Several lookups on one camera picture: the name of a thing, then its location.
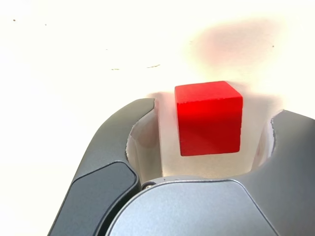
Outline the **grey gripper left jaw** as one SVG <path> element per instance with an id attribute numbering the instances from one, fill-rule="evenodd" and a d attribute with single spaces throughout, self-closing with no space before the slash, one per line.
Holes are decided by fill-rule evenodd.
<path id="1" fill-rule="evenodd" d="M 78 166 L 50 236 L 103 236 L 120 209 L 141 191 L 138 172 L 127 160 L 134 125 L 155 109 L 153 98 L 116 111 L 97 130 Z"/>

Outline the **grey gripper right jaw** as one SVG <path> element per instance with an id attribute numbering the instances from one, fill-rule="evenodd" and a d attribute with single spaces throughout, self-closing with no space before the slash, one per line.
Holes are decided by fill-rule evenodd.
<path id="1" fill-rule="evenodd" d="M 312 236 L 315 121 L 282 111 L 274 148 L 257 169 L 229 179 L 167 182 L 133 197 L 108 236 Z"/>

